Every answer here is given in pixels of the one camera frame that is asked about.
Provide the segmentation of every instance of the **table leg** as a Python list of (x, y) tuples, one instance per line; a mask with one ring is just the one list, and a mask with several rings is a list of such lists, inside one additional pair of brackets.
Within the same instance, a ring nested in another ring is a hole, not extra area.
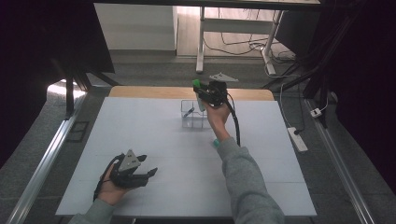
[(198, 53), (197, 53), (197, 66), (196, 66), (197, 74), (202, 74), (204, 72), (204, 25), (205, 25), (205, 8), (201, 7)]
[(271, 29), (271, 32), (268, 36), (267, 44), (265, 45), (265, 48), (262, 49), (262, 57), (264, 58), (265, 66), (267, 68), (268, 75), (270, 75), (270, 76), (273, 76), (276, 74), (276, 71), (275, 71), (272, 61), (271, 61), (270, 50), (271, 50), (271, 45), (274, 41), (277, 26), (279, 25), (280, 17), (282, 16), (282, 12), (283, 11), (276, 11), (275, 20), (273, 22), (273, 27)]

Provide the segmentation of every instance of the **gray sleeve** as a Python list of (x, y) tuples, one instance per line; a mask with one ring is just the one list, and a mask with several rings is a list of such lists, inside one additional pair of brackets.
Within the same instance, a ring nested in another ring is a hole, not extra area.
[(248, 149), (228, 138), (221, 142), (218, 153), (235, 223), (284, 223), (285, 216), (268, 194), (262, 172)]
[(96, 199), (85, 215), (76, 214), (69, 224), (108, 224), (113, 216), (114, 206)]

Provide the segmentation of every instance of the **wooden table edge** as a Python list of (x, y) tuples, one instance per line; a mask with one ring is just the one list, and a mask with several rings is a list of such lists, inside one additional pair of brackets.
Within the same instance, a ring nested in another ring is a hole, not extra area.
[[(268, 90), (228, 89), (234, 100), (274, 101), (274, 95)], [(150, 87), (115, 86), (109, 97), (196, 99), (192, 87)]]

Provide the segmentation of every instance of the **person's left hand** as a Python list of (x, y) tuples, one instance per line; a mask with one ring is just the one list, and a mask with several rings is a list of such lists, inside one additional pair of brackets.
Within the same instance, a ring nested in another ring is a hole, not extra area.
[(114, 185), (114, 183), (110, 180), (110, 173), (113, 170), (113, 165), (108, 169), (106, 176), (104, 178), (104, 183), (99, 191), (98, 198), (105, 203), (114, 205), (118, 203), (122, 196), (131, 189), (123, 189)]

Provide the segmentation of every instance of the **metal rail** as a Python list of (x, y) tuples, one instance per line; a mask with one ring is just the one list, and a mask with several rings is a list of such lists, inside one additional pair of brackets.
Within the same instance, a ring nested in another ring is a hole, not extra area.
[[(306, 107), (309, 111), (313, 110), (313, 106), (309, 103), (308, 100), (305, 100)], [(352, 204), (355, 207), (356, 213), (363, 224), (375, 224), (374, 218), (371, 215), (370, 209), (367, 206), (367, 203), (364, 201), (361, 196), (361, 191), (353, 180), (351, 174), (349, 173), (344, 160), (338, 151), (334, 140), (332, 139), (332, 135), (330, 134), (328, 129), (323, 128), (322, 124), (319, 120), (314, 119), (315, 125), (318, 129), (320, 137), (323, 140), (324, 145), (326, 146), (330, 158), (334, 164), (335, 170), (340, 176), (341, 181), (344, 184), (344, 188), (351, 198)]]
[(27, 184), (25, 190), (23, 191), (22, 196), (18, 200), (17, 205), (14, 207), (14, 210), (9, 216), (7, 224), (23, 223), (23, 221), (26, 219), (30, 209), (32, 208), (33, 203), (35, 202), (35, 198), (37, 197), (38, 192), (41, 190), (41, 187), (43, 186), (44, 181), (46, 180), (47, 175), (50, 172), (52, 164), (55, 162), (55, 159), (59, 154), (59, 151), (67, 136), (67, 133), (69, 132), (69, 130), (73, 126), (73, 123), (76, 120), (76, 117), (80, 111), (80, 106), (84, 99), (85, 95), (79, 97), (76, 100), (75, 113), (69, 120), (64, 120), (62, 122), (61, 126), (54, 135), (52, 141), (50, 142), (46, 153), (41, 159), (41, 162), (35, 169), (35, 173)]

